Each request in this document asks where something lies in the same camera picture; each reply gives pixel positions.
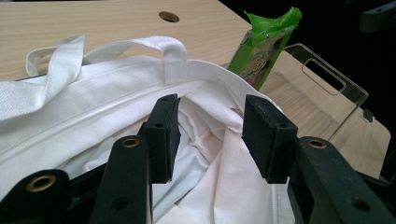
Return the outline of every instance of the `bag handle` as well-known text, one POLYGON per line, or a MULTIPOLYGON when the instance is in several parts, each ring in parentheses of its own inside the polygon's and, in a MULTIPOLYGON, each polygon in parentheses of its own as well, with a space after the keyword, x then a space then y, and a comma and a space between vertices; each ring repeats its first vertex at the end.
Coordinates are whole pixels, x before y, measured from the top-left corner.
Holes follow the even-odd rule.
POLYGON ((49 60, 46 83, 39 85, 22 81, 0 82, 0 120, 29 114, 43 107, 78 75, 84 53, 85 35, 75 35, 57 47, 34 50, 27 55, 26 70, 37 76, 37 64, 46 54, 49 60))
POLYGON ((71 83, 82 64, 99 63, 118 58, 134 45, 156 49, 163 53, 165 84, 187 77, 187 52, 184 45, 169 36, 149 36, 103 45, 83 54, 85 35, 76 35, 62 41, 57 47, 36 49, 26 57, 26 72, 38 76, 40 60, 52 53, 47 80, 44 85, 20 81, 0 82, 0 120, 33 113, 71 83))
POLYGON ((117 59, 135 45, 156 49, 163 53, 165 84, 180 82, 187 78, 187 51, 180 41, 170 36, 152 35, 109 43, 86 53, 83 64, 117 59))

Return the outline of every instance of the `white tote bag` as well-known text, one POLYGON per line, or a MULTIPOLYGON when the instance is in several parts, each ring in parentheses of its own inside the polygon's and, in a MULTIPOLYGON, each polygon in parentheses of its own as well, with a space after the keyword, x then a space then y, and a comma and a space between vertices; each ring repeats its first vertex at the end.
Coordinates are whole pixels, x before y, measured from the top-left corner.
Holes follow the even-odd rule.
POLYGON ((153 185, 154 223, 294 223, 286 185, 262 179, 242 135, 247 94, 269 99, 182 43, 149 36, 84 54, 84 35, 37 49, 31 77, 0 82, 0 197, 26 176, 63 169, 74 178, 105 163, 113 143, 136 134, 156 101, 180 97, 173 179, 153 185), (119 57, 141 45, 163 53, 119 57), (51 54, 48 73, 40 60, 51 54))

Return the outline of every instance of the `green package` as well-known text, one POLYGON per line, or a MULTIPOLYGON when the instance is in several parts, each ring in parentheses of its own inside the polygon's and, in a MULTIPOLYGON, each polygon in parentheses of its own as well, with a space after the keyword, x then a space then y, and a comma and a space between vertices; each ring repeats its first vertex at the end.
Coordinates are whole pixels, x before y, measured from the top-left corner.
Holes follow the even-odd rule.
POLYGON ((297 7, 292 7, 277 19, 267 19, 246 12, 245 14, 252 28, 245 34, 228 65, 228 70, 259 90, 292 31, 297 28, 302 13, 297 7))

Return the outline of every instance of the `light wood surface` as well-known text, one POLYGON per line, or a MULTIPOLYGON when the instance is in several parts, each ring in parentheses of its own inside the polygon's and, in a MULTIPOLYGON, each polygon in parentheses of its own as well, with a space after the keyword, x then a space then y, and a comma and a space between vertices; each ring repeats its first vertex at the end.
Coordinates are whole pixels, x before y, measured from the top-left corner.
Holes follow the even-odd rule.
MULTIPOLYGON (((26 77, 28 52, 75 34, 86 35, 86 51, 117 40, 169 35, 183 42, 191 59, 227 63, 249 28, 214 0, 1 3, 0 79, 26 77), (180 21, 164 21, 161 11, 180 21)), ((134 53, 142 52, 134 48, 134 53)))
MULTIPOLYGON (((225 64, 250 29, 250 24, 215 0, 5 2, 0 5, 0 80, 27 77, 25 57, 31 50, 55 46, 75 34, 86 35, 85 51, 117 40, 169 35, 183 42, 190 59, 225 64), (164 21, 159 16, 161 11, 178 15, 179 22, 164 21)), ((139 48, 133 48, 133 53, 155 54, 139 48)), ((288 63, 281 58, 278 61, 288 63)), ((334 101, 327 102, 326 96, 310 88, 304 77, 297 75, 290 79, 292 82, 282 76, 275 78, 268 79, 265 85, 271 88, 265 92, 299 126, 299 135, 315 130, 328 136, 348 111, 343 110, 350 106, 345 99, 337 99, 339 107, 332 107, 334 101), (301 86, 309 91, 303 91, 296 98, 296 87, 301 86), (321 96, 314 101, 314 107, 297 112, 302 106, 312 105, 309 97, 313 95, 321 96), (294 105, 285 106, 290 100, 294 105), (333 123, 326 123, 329 118, 333 123)), ((332 142, 356 170, 378 177, 389 139, 389 132, 382 124, 376 120, 364 121, 361 110, 357 110, 332 142)))

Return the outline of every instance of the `wooden table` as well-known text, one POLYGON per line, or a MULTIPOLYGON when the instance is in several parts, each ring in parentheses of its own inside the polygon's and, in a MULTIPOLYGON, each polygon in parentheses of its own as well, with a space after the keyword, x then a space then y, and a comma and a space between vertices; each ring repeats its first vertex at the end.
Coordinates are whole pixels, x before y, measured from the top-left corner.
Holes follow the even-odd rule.
MULTIPOLYGON (((5 2, 0 5, 0 80, 27 77, 24 65, 28 52, 54 46, 75 34, 86 35, 86 51, 117 40, 169 35, 184 43, 190 59, 226 64, 250 29, 250 24, 214 0, 5 2), (159 15, 162 11, 174 13, 179 21, 163 20, 159 15)), ((146 54, 146 51, 134 48, 134 53, 146 54)), ((273 99, 282 105, 281 98, 273 99)), ((382 124, 376 120, 365 122, 358 110, 332 142, 356 170, 379 177, 389 139, 390 134, 382 124)))

